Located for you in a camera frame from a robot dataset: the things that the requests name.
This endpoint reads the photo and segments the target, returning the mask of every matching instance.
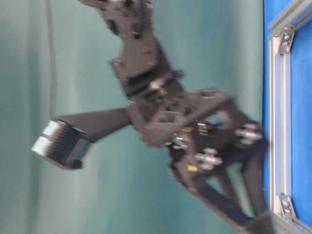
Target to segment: yellow label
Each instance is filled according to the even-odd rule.
[[[198,171],[198,168],[194,165],[191,165],[191,164],[187,164],[186,165],[186,169],[189,171],[189,172],[197,172]]]
[[[187,133],[190,133],[190,132],[192,132],[193,130],[194,130],[193,127],[185,127],[185,128],[182,129],[182,131],[187,132]]]

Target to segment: metal bracket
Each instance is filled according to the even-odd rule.
[[[278,35],[280,40],[280,45],[278,48],[279,54],[288,54],[291,51],[294,31],[291,27],[285,27],[282,32]]]
[[[293,208],[291,197],[281,195],[278,198],[279,198],[279,203],[281,206],[281,212],[282,212],[283,218],[285,219],[296,218],[297,216]]]

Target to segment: gripper mechanism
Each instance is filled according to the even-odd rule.
[[[120,57],[110,64],[129,106],[57,117],[32,151],[63,169],[79,169],[92,143],[132,124],[147,146],[168,147],[173,177],[208,208],[239,232],[273,234],[261,185],[268,143],[259,124],[218,89],[183,88],[183,72],[171,68],[153,34],[149,0],[79,1],[95,8],[123,41]],[[211,122],[216,115],[219,122]],[[242,211],[226,171],[234,163],[242,164],[252,217]],[[223,194],[206,182],[213,176]]]

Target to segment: teal backdrop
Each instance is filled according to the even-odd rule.
[[[51,2],[57,114],[126,106],[107,62],[120,53],[120,40],[94,9]],[[185,70],[185,87],[218,87],[261,120],[262,1],[154,4],[156,35],[172,66]],[[95,145],[80,171],[30,153],[48,121],[46,25],[44,1],[0,0],[0,233],[235,233],[174,182],[166,150],[147,148],[132,127]]]

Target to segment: gripper jaw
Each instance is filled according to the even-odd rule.
[[[51,120],[32,151],[63,169],[80,169],[92,143],[127,126],[125,108],[58,117]]]

